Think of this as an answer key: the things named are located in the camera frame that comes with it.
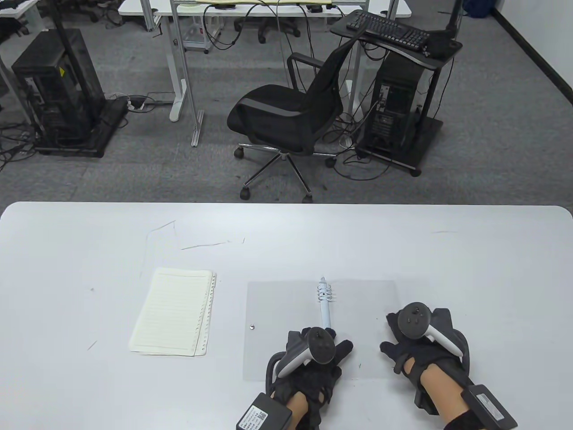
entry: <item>battery pack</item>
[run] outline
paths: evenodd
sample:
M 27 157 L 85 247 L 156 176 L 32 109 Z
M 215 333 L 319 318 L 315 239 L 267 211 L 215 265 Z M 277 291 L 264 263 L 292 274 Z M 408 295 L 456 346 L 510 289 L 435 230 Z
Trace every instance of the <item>battery pack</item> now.
M 470 385 L 462 398 L 487 430 L 511 430 L 517 422 L 485 385 Z
M 237 423 L 237 430 L 287 430 L 292 411 L 260 393 Z

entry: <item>chair backrest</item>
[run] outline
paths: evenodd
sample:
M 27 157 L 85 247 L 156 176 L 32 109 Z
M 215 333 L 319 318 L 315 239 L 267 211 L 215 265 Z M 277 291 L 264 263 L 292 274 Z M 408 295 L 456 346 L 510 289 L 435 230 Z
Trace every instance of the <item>chair backrest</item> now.
M 312 131 L 315 136 L 322 136 L 343 111 L 338 87 L 340 68 L 364 31 L 366 26 L 358 29 L 351 39 L 331 52 L 308 88 L 301 110 L 308 109 L 313 113 Z

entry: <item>label sticker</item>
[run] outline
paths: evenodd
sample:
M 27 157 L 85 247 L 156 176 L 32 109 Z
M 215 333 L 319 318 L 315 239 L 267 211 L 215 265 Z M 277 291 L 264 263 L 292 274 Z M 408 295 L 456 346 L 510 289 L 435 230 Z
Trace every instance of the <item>label sticker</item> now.
M 241 422 L 239 427 L 244 430 L 258 430 L 269 416 L 265 411 L 259 409 L 255 405 L 251 405 Z
M 501 412 L 496 408 L 496 406 L 492 403 L 488 396 L 485 394 L 478 394 L 477 399 L 481 402 L 483 406 L 489 411 L 489 413 L 496 419 L 496 421 L 500 421 L 504 418 Z

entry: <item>scratch on table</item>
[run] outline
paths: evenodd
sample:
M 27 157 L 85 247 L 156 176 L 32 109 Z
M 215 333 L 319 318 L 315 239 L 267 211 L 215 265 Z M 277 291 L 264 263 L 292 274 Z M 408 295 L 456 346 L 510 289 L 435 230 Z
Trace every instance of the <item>scratch on table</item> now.
M 205 243 L 205 244 L 201 244 L 201 245 L 193 245 L 192 247 L 181 248 L 181 251 L 185 251 L 186 249 L 200 248 L 200 247 L 216 247 L 217 245 L 224 245 L 226 243 L 231 243 L 231 241 L 228 240 L 227 242 Z
M 145 236 L 145 250 L 143 251 L 142 266 L 141 266 L 140 269 L 139 269 L 139 278 L 140 278 L 140 279 L 141 279 L 141 276 L 142 276 L 142 274 L 143 274 L 143 266 L 145 265 L 145 260 L 146 260 L 146 258 L 147 258 L 147 241 L 149 240 L 149 235 L 150 235 L 151 233 L 153 233 L 153 232 L 156 232 L 156 231 L 158 231 L 158 230 L 161 230 L 162 228 L 167 227 L 168 225 L 173 224 L 173 231 L 175 232 L 175 235 L 177 236 L 177 232 L 175 231 L 175 222 L 176 222 L 176 221 L 177 221 L 177 220 L 170 221 L 170 222 L 168 222 L 167 224 L 163 224 L 161 227 L 154 228 L 153 230 L 150 230 L 149 232 L 147 232 L 147 234 L 146 234 L 146 236 Z

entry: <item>forearm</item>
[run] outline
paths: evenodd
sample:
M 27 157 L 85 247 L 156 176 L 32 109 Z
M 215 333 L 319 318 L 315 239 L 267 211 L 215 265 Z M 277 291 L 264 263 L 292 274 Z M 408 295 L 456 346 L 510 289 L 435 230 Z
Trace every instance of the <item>forearm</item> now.
M 413 364 L 414 359 L 411 358 L 404 365 L 404 371 L 410 373 Z M 420 377 L 420 383 L 426 389 L 446 424 L 469 411 L 467 403 L 461 397 L 463 388 L 437 365 L 428 366 Z

